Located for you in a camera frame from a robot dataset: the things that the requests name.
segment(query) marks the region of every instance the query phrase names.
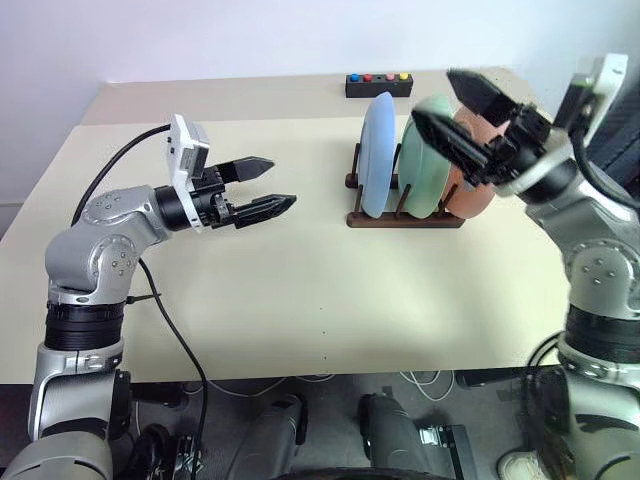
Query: table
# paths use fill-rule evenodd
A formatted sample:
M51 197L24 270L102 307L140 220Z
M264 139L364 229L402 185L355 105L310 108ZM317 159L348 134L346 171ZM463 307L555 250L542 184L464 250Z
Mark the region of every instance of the table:
M484 73L514 98L533 98L507 70ZM398 137L412 103L436 91L453 99L444 72L414 78L412 98L396 100ZM44 338L48 242L109 156L172 111L203 122L208 164L275 160L263 177L229 187L234 203L298 195L270 222L178 232L144 254L210 378L522 365L564 324L559 252L515 198L496 199L458 230L348 228L355 192L344 175L369 100L343 98L343 79L106 86L0 243L0 383L32 381ZM166 184L165 145L157 137L137 146L100 191ZM141 272L131 292L148 292ZM153 302L125 312L123 368L134 381L197 378Z

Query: plate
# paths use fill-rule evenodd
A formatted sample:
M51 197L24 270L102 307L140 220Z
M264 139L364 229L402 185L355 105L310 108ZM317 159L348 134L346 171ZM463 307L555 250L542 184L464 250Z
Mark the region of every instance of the plate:
M488 143L497 135L502 135L508 125L505 123L496 128L464 106L456 112L453 118L469 130L471 138L481 145ZM454 184L458 185L458 189L447 204L447 210L458 218L469 219L479 215L489 206L495 196L493 185L478 185L473 188L464 181L462 172L458 168L452 167L442 194L443 199Z
M448 117L453 115L449 100L444 95L426 98L414 108ZM404 204L405 211L416 218L431 215L438 207L450 168L449 161L422 140L410 116L398 156L399 192L402 193L407 185L411 185Z
M358 156L362 210L373 218L380 217L387 204L395 143L393 97L384 92L373 99L364 116Z

